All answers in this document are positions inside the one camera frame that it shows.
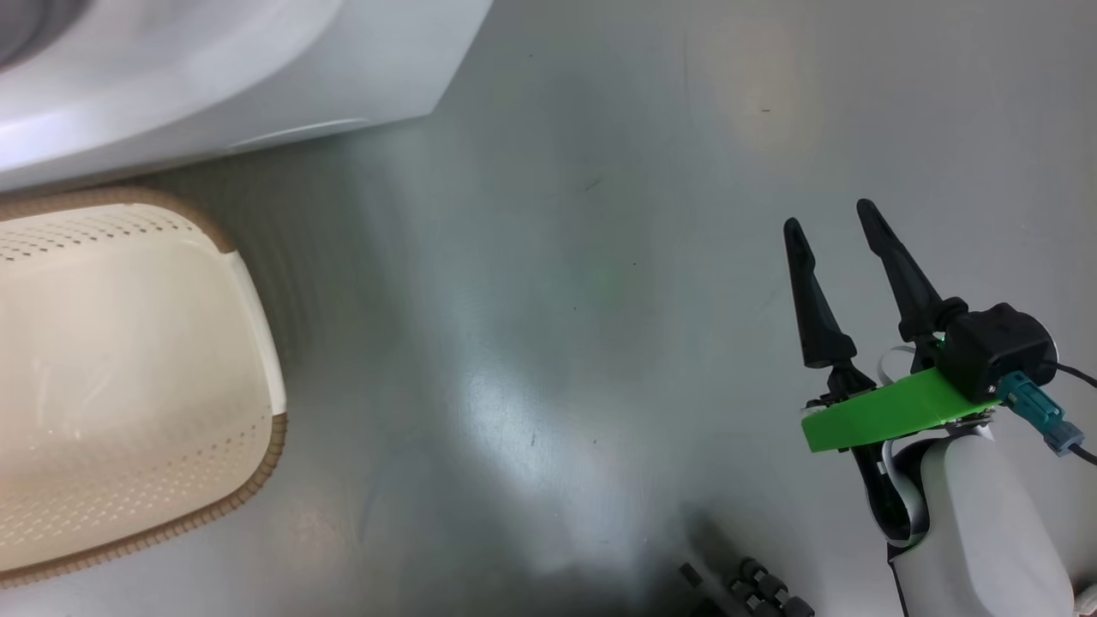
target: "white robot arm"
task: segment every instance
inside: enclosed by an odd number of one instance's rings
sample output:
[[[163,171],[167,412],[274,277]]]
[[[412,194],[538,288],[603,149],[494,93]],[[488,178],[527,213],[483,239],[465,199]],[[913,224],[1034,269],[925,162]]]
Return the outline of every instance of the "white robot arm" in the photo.
[[[878,388],[852,362],[815,278],[815,258],[795,218],[784,225],[804,364],[829,368],[828,392],[808,402],[802,427],[813,451],[848,451],[889,543],[908,617],[1071,617],[1073,592],[1040,517],[988,425],[997,405],[1029,422],[1059,456],[1084,436],[1040,390],[1058,372],[1051,334],[1034,317],[998,304],[970,312],[941,300],[875,204],[858,215],[898,305],[900,335],[914,344],[911,377]],[[893,452],[896,439],[943,429]]]
[[[891,559],[908,617],[1070,617],[1071,581],[984,431],[936,440],[918,476],[929,526]]]

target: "green bracket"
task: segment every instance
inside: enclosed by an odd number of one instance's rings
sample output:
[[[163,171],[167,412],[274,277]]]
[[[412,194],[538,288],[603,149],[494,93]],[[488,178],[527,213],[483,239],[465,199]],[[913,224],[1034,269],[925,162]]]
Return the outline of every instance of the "green bracket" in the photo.
[[[800,425],[812,451],[824,452],[939,428],[996,404],[972,404],[937,369],[929,369],[830,405]]]

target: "washing machine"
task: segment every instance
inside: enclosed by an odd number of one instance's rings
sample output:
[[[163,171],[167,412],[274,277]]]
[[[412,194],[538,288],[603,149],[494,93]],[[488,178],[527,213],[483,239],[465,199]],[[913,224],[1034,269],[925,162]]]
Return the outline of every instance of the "washing machine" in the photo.
[[[0,0],[0,193],[429,113],[490,0]]]

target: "laundry basket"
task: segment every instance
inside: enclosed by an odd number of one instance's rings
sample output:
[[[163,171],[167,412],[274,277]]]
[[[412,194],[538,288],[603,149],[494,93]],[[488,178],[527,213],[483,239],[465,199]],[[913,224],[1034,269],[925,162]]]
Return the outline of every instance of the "laundry basket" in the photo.
[[[247,268],[200,212],[143,189],[0,205],[0,586],[236,509],[284,412]]]

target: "floor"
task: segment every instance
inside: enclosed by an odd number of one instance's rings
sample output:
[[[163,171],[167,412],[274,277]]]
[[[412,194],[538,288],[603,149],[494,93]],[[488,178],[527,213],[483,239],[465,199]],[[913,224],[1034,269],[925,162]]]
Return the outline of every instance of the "floor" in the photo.
[[[860,366],[898,343],[877,200],[945,295],[1097,368],[1097,4],[497,0],[426,119],[137,183],[212,211],[290,397],[251,503],[5,615],[651,615],[750,553],[900,608],[850,457],[811,455],[780,227]],[[1097,435],[1093,393],[1052,393]],[[1097,473],[995,433],[1071,574]]]

